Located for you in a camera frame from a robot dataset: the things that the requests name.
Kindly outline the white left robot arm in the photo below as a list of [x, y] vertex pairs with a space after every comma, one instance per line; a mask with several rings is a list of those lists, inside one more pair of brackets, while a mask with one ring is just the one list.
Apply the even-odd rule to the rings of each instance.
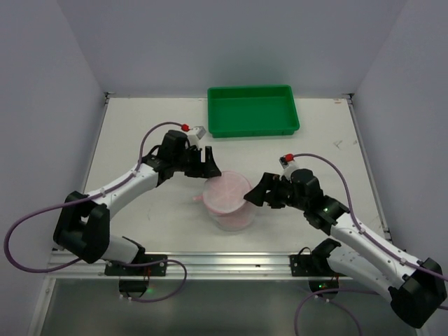
[[104, 260], [122, 267], [144, 266], [144, 247], [113, 236], [111, 219], [176, 172], [199, 179], [220, 176], [212, 148], [200, 147], [205, 134], [203, 127], [169, 130], [149, 153], [139, 152], [137, 163], [125, 175], [88, 194], [69, 194], [53, 233], [56, 245], [88, 264]]

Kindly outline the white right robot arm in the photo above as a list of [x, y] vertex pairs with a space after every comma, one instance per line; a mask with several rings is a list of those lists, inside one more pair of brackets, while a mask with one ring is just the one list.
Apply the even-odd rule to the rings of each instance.
[[389, 302], [407, 325], [420, 329], [447, 299], [441, 266], [392, 245], [362, 224], [352, 210], [324, 194], [309, 169], [264, 173], [244, 199], [257, 207], [293, 207], [328, 238], [320, 245], [325, 265], [351, 277]]

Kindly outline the white mesh laundry bag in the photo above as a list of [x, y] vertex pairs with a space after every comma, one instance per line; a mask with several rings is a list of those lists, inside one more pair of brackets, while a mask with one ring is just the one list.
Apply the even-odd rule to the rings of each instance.
[[218, 228], [236, 232], [249, 227], [256, 217], [256, 206], [244, 199], [251, 189], [249, 180], [242, 174], [223, 171], [221, 176], [207, 179], [202, 193], [193, 200], [203, 203]]

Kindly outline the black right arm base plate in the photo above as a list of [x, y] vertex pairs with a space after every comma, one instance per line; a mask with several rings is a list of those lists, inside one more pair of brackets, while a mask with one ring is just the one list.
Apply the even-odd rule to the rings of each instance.
[[289, 255], [290, 272], [293, 277], [344, 277], [330, 269], [329, 252], [315, 248], [306, 254], [303, 248], [299, 253]]

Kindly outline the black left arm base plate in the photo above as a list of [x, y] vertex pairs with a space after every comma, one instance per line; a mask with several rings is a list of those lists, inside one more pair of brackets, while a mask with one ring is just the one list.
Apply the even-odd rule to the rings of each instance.
[[145, 267], [136, 265], [122, 265], [117, 262], [108, 262], [104, 274], [110, 277], [164, 277], [167, 271], [167, 255], [144, 254], [136, 259], [137, 264], [146, 264]]

